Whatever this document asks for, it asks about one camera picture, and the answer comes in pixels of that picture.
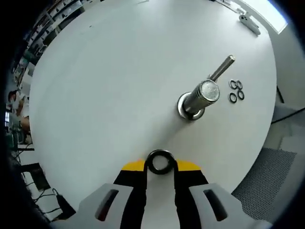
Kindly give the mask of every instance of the white round table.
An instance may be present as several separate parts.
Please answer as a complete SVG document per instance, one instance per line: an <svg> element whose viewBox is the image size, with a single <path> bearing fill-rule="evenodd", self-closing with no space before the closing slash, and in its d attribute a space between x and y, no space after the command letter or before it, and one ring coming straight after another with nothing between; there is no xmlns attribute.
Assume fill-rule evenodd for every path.
<svg viewBox="0 0 305 229"><path fill-rule="evenodd" d="M106 0L72 21L39 60L30 91L35 150L50 185L78 209L128 162L154 149L202 168L232 192L257 158L275 105L268 33L204 0ZM177 112L191 91L232 54L221 97L199 120ZM245 99L232 104L229 80ZM172 174L148 177L143 228L177 228Z"/></svg>

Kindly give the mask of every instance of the metal shaft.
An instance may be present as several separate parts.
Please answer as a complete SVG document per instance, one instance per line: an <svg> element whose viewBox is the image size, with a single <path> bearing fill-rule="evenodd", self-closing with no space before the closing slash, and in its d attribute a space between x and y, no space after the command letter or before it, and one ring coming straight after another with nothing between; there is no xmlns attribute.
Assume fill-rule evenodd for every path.
<svg viewBox="0 0 305 229"><path fill-rule="evenodd" d="M221 76L225 70L228 69L228 67L231 66L232 63L234 63L235 58L232 55L229 55L225 61L217 68L217 70L209 77L210 80L216 81L219 76Z"/></svg>
<svg viewBox="0 0 305 229"><path fill-rule="evenodd" d="M215 103L219 95L219 88L214 81L202 81L184 101L183 108L187 113L194 115L205 107Z"/></svg>

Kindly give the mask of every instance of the wall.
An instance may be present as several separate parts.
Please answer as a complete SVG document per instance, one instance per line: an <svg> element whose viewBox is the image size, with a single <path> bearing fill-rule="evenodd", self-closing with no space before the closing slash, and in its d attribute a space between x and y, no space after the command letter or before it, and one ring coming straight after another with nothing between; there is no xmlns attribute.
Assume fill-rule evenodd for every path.
<svg viewBox="0 0 305 229"><path fill-rule="evenodd" d="M292 23L277 34L256 11L243 2L234 0L252 14L269 32L274 50L277 84L285 103L305 107L305 56L293 32Z"/></svg>

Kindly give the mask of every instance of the o-ring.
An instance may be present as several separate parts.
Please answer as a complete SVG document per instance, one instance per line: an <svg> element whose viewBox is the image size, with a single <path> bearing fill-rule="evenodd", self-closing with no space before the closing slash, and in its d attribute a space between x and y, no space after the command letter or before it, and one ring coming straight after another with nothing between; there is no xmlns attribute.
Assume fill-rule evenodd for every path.
<svg viewBox="0 0 305 229"><path fill-rule="evenodd" d="M239 90L242 90L243 84L239 80L236 81L236 86L238 87Z"/></svg>
<svg viewBox="0 0 305 229"><path fill-rule="evenodd" d="M153 160L156 156L163 156L167 159L168 164L165 168L157 169L154 167ZM169 173L173 169L173 167L175 165L175 159L169 151L163 150L163 149L156 149L148 155L148 157L146 159L146 164L152 173L157 174L157 175L164 175L164 174Z"/></svg>
<svg viewBox="0 0 305 229"><path fill-rule="evenodd" d="M229 86L230 86L233 90L235 90L235 89L237 88L236 82L235 82L234 80L230 80L230 81L229 81Z"/></svg>
<svg viewBox="0 0 305 229"><path fill-rule="evenodd" d="M244 100L244 93L242 90L237 91L237 96L240 100Z"/></svg>
<svg viewBox="0 0 305 229"><path fill-rule="evenodd" d="M229 93L229 101L233 104L237 102L237 97L233 92Z"/></svg>

